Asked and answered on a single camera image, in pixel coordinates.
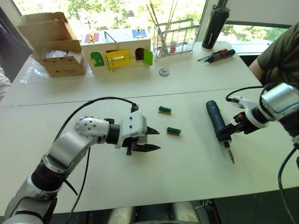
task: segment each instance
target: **black thermos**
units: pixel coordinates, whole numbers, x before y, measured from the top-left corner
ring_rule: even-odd
[[[229,17],[229,8],[213,5],[209,25],[206,29],[204,41],[201,45],[203,50],[211,50],[222,30],[225,20]]]

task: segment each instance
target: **plastic sheet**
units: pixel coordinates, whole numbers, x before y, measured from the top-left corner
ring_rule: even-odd
[[[92,77],[93,72],[91,71],[90,67],[87,66],[85,76]],[[39,83],[49,80],[66,80],[66,79],[75,79],[82,76],[69,76],[69,77],[59,77],[53,78],[47,70],[36,60],[33,60],[30,67],[25,72],[23,78],[20,80],[22,84],[32,84],[32,83]]]

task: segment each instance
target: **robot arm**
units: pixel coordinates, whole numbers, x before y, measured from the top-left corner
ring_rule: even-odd
[[[130,113],[119,125],[112,119],[102,120],[95,116],[79,118],[72,130],[53,143],[22,184],[5,211],[4,224],[48,223],[56,206],[57,193],[89,147],[106,142],[116,148],[127,147],[127,155],[132,151],[159,149],[150,144],[137,144],[146,142],[147,134],[159,132],[147,127],[140,111]]]
[[[242,97],[233,97],[245,111],[234,116],[237,125],[229,124],[217,134],[219,142],[233,133],[252,133],[269,125],[269,121],[279,121],[292,136],[294,144],[299,144],[299,90],[282,83],[261,96],[260,103]]]

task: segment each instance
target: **metal washer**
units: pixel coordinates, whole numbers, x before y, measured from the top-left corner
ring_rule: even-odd
[[[160,69],[159,74],[161,76],[167,76],[167,75],[169,75],[169,70],[166,68]]]

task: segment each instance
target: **olive green shirt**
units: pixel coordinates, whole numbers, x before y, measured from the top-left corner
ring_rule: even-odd
[[[299,82],[299,22],[285,31],[257,57],[265,82]]]

